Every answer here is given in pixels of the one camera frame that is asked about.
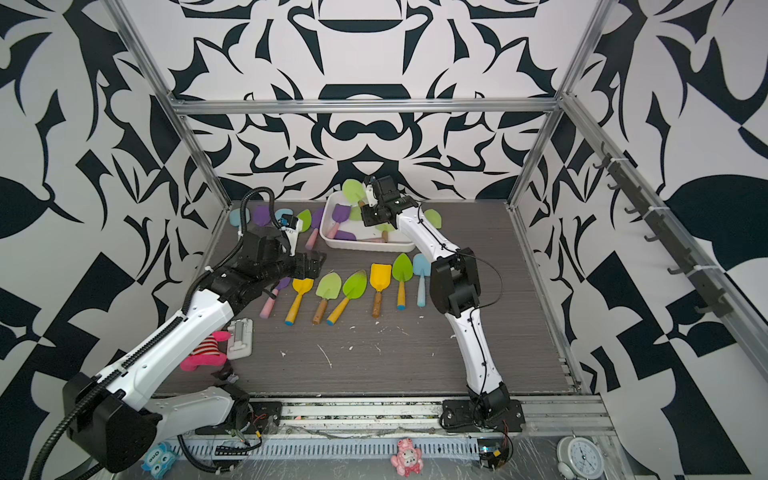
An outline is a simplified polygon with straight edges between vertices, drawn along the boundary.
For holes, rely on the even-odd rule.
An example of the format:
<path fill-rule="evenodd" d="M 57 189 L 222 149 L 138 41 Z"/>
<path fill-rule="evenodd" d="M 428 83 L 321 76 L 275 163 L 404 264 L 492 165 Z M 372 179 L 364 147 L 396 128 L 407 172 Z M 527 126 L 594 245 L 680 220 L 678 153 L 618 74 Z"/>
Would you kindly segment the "purple square shovel pink handle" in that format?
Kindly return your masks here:
<path fill-rule="evenodd" d="M 258 227 L 265 227 L 272 222 L 273 215 L 268 205 L 257 206 L 252 214 L 252 221 Z"/>

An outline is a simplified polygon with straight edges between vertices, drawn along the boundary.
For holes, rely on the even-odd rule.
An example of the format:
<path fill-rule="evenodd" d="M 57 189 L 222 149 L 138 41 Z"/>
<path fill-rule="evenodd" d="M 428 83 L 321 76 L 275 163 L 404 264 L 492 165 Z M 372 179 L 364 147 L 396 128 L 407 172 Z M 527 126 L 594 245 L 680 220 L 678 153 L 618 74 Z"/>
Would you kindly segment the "yellow toy shovel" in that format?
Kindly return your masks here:
<path fill-rule="evenodd" d="M 285 317 L 286 325 L 293 325 L 297 319 L 303 297 L 312 290 L 314 286 L 313 279 L 293 279 L 292 288 L 296 293 L 296 297 Z"/>

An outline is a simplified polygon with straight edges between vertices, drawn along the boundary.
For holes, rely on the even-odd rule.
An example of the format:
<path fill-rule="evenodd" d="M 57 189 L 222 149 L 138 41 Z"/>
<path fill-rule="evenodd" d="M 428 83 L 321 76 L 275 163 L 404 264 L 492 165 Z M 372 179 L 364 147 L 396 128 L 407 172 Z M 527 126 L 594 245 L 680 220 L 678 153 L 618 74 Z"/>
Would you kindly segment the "green shovel brown wooden handle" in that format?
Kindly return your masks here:
<path fill-rule="evenodd" d="M 437 230 L 442 228 L 442 216 L 435 209 L 428 209 L 423 212 L 424 218 Z"/>

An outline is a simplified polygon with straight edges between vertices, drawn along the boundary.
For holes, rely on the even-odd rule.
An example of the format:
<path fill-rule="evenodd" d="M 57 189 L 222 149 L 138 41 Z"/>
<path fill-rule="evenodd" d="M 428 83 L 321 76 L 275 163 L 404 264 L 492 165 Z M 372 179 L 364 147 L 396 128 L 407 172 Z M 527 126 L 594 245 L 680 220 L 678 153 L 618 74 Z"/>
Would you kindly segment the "purple pointed shovel pink handle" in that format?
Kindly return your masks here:
<path fill-rule="evenodd" d="M 280 292 L 285 289 L 290 283 L 292 279 L 290 277 L 285 277 L 281 279 L 270 291 L 268 294 L 267 300 L 265 301 L 264 306 L 262 307 L 259 317 L 262 319 L 268 319 L 274 309 L 276 299 Z"/>

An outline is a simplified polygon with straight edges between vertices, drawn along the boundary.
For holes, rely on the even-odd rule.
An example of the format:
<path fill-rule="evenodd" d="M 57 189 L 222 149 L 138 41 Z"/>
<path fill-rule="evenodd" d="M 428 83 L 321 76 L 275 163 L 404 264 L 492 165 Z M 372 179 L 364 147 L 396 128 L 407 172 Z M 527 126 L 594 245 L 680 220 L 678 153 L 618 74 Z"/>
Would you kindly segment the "teal square shovel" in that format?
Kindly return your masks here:
<path fill-rule="evenodd" d="M 242 225 L 241 222 L 241 210 L 240 209 L 233 209 L 229 212 L 229 222 L 230 225 L 235 228 L 240 228 Z"/>

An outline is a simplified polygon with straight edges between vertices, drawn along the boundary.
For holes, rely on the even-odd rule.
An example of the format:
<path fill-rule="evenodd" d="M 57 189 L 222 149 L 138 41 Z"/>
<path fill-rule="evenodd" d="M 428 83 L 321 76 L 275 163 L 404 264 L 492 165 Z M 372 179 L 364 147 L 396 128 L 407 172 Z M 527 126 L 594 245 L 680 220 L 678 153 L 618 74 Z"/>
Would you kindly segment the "white plastic storage box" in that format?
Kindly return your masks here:
<path fill-rule="evenodd" d="M 408 253 L 416 248 L 415 244 L 399 230 L 394 230 L 390 233 L 389 241 L 387 243 L 364 243 L 329 239 L 327 234 L 333 224 L 332 212 L 336 204 L 351 206 L 349 219 L 340 226 L 339 230 L 352 232 L 358 239 L 381 236 L 381 233 L 376 229 L 376 226 L 366 227 L 363 224 L 359 206 L 351 205 L 345 199 L 342 192 L 335 192 L 326 200 L 324 214 L 319 229 L 320 237 L 330 248 L 392 253 Z"/>

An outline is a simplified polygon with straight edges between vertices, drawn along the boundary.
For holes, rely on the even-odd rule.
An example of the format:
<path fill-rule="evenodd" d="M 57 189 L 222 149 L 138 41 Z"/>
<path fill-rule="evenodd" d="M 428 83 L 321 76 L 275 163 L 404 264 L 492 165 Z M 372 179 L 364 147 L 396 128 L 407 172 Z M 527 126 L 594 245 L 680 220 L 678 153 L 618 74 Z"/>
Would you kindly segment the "green shovel yellow blue-tipped handle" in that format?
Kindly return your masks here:
<path fill-rule="evenodd" d="M 401 253 L 394 261 L 392 275 L 398 284 L 397 309 L 406 309 L 406 283 L 413 277 L 413 263 L 406 253 Z"/>

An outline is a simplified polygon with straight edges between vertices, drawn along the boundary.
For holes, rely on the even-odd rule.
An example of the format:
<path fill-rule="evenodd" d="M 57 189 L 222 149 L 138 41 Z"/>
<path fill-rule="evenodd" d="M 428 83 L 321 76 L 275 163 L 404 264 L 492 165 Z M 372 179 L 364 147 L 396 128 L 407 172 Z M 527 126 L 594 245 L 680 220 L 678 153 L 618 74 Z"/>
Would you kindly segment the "light blue pointed shovel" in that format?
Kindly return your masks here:
<path fill-rule="evenodd" d="M 431 263 L 425 255 L 418 253 L 413 258 L 414 275 L 418 277 L 417 306 L 424 308 L 426 306 L 426 279 L 431 273 Z"/>

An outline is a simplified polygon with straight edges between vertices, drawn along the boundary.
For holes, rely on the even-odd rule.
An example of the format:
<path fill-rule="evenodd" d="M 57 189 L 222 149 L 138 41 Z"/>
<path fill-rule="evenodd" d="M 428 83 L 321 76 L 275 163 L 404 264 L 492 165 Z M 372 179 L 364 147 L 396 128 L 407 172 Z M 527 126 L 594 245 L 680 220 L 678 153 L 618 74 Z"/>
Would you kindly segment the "yellow shovel wooden handle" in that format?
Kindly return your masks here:
<path fill-rule="evenodd" d="M 390 264 L 374 263 L 370 270 L 370 285 L 375 290 L 374 303 L 371 315 L 378 319 L 381 315 L 383 291 L 391 282 L 392 266 Z"/>

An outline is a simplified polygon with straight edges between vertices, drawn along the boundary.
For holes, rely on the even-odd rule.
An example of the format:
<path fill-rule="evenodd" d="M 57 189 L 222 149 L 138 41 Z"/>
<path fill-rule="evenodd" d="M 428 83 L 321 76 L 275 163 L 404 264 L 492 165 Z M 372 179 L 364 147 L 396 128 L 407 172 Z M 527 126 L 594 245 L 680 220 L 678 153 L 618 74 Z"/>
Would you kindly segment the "green pointed shovel yellow handle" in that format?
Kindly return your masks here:
<path fill-rule="evenodd" d="M 344 283 L 342 293 L 344 298 L 332 311 L 326 320 L 329 325 L 334 325 L 344 313 L 351 300 L 359 299 L 367 288 L 367 273 L 365 270 L 359 270 L 352 274 Z"/>

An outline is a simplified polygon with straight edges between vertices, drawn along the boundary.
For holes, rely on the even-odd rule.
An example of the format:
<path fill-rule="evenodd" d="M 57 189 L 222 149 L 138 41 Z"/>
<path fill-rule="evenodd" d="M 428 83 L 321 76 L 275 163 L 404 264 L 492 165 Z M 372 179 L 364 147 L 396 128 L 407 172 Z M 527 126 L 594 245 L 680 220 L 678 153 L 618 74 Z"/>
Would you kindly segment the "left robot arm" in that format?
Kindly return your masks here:
<path fill-rule="evenodd" d="M 318 278 L 326 258 L 324 252 L 296 252 L 284 232 L 241 234 L 230 254 L 206 269 L 182 308 L 149 338 L 96 376 L 79 373 L 67 382 L 68 438 L 99 466 L 117 473 L 167 438 L 209 426 L 246 427 L 249 396 L 227 381 L 165 401 L 153 395 L 195 348 L 268 288 L 284 278 Z"/>

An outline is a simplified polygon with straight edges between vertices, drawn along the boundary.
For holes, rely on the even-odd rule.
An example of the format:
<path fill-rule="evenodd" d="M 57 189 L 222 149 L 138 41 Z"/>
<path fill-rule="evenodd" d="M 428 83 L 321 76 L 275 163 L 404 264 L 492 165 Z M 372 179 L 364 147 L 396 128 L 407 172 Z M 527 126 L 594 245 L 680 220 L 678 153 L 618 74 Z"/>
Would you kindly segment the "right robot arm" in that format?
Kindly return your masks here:
<path fill-rule="evenodd" d="M 445 315 L 456 336 L 473 402 L 472 415 L 478 420 L 500 415 L 509 403 L 509 392 L 484 335 L 481 285 L 474 252 L 449 241 L 427 219 L 420 203 L 400 192 L 391 177 L 368 176 L 363 188 L 363 223 L 368 227 L 391 225 L 429 261 L 431 302 Z"/>

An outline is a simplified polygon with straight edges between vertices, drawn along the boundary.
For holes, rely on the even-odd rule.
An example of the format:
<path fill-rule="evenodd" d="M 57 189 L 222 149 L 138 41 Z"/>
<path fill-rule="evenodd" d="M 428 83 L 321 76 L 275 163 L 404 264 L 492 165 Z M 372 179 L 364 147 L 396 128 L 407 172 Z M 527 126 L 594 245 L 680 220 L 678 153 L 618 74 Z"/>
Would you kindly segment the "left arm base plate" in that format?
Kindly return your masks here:
<path fill-rule="evenodd" d="M 234 406 L 234 425 L 245 434 L 271 433 L 280 426 L 282 407 L 279 401 L 239 402 Z"/>

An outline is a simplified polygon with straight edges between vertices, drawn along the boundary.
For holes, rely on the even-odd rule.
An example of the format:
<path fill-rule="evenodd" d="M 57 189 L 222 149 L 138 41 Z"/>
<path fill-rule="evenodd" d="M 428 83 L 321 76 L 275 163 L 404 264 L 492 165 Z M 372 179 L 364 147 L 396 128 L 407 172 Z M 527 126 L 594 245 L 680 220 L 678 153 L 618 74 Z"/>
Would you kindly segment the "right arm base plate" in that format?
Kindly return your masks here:
<path fill-rule="evenodd" d="M 444 400 L 438 417 L 440 427 L 451 433 L 520 433 L 525 422 L 521 403 L 512 399 L 496 409 L 488 409 L 471 400 Z"/>

